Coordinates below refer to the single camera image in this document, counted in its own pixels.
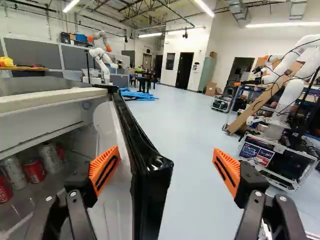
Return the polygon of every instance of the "yellow object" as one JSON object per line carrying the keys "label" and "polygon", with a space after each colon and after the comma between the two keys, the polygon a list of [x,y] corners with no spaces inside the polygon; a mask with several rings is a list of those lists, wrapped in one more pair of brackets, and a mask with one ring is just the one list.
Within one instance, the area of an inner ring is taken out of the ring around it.
{"label": "yellow object", "polygon": [[15,67],[14,61],[8,56],[0,56],[1,67]]}

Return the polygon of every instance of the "black door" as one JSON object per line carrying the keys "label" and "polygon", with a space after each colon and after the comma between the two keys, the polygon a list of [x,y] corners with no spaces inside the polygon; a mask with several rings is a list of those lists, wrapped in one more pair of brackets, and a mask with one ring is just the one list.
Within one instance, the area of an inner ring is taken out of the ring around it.
{"label": "black door", "polygon": [[193,59],[194,59],[193,52],[180,53],[178,72],[176,74],[176,81],[175,81],[176,88],[187,89]]}
{"label": "black door", "polygon": [[155,56],[154,71],[155,71],[156,78],[161,77],[162,59],[163,59],[163,55]]}

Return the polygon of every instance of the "sticker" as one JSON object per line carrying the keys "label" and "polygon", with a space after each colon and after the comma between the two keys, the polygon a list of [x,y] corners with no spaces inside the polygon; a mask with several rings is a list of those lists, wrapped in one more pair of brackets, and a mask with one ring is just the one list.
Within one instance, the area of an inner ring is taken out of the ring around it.
{"label": "sticker", "polygon": [[266,167],[268,166],[269,162],[275,155],[274,151],[265,149],[263,147],[245,142],[242,150],[240,151],[239,156],[248,159],[254,160],[258,164]]}

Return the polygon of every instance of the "soda can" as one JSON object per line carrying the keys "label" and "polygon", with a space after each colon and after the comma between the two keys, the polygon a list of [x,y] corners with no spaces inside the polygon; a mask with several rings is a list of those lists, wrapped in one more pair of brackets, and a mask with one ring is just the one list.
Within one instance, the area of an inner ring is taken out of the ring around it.
{"label": "soda can", "polygon": [[45,180],[46,174],[40,159],[27,159],[23,163],[23,170],[29,182],[32,184],[38,184]]}
{"label": "soda can", "polygon": [[14,190],[20,190],[27,186],[28,181],[26,175],[16,156],[12,155],[1,160],[1,165],[4,168],[6,175],[9,177]]}
{"label": "soda can", "polygon": [[56,147],[52,143],[40,145],[38,153],[42,157],[44,170],[48,174],[55,174],[62,169],[62,161],[58,157]]}
{"label": "soda can", "polygon": [[0,169],[0,204],[8,202],[13,196],[12,186],[5,171]]}

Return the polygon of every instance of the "door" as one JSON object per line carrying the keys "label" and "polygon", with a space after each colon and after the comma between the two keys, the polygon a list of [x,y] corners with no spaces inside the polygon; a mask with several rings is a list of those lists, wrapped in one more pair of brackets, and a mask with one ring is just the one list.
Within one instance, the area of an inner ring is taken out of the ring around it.
{"label": "door", "polygon": [[178,71],[176,74],[175,87],[178,89],[187,89],[190,77],[192,62],[194,59],[193,52],[181,52]]}
{"label": "door", "polygon": [[144,53],[143,54],[143,61],[142,61],[143,69],[151,69],[151,55]]}
{"label": "door", "polygon": [[162,60],[163,60],[163,55],[156,55],[155,56],[154,71],[155,71],[156,78],[161,77]]}

